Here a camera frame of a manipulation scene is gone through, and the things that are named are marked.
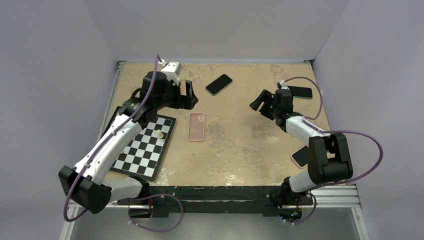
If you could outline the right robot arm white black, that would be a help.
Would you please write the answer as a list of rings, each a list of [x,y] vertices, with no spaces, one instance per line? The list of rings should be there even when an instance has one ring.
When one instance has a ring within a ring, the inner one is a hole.
[[[280,191],[284,202],[292,204],[302,192],[353,176],[346,136],[342,133],[325,133],[295,112],[293,96],[288,89],[277,89],[275,93],[263,90],[249,106],[275,121],[280,129],[297,137],[308,148],[306,169],[284,181],[285,187]]]

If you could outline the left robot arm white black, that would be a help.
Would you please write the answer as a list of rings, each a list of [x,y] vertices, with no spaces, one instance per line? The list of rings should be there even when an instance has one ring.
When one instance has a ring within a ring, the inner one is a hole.
[[[124,148],[147,128],[159,110],[194,108],[199,99],[194,93],[192,81],[185,81],[185,91],[182,94],[181,83],[171,80],[163,72],[147,73],[142,86],[134,90],[121,105],[113,122],[92,150],[73,167],[63,166],[59,170],[58,178],[66,195],[63,209],[66,221],[71,221],[68,217],[70,201],[92,214],[101,212],[113,201],[131,199],[138,205],[148,201],[146,181],[132,176],[116,182],[106,181],[106,174]]]

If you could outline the pink phone case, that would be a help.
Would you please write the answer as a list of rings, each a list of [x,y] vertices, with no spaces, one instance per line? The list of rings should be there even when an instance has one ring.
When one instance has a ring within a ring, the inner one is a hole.
[[[188,118],[187,139],[191,142],[201,142],[205,138],[205,115],[191,113]]]

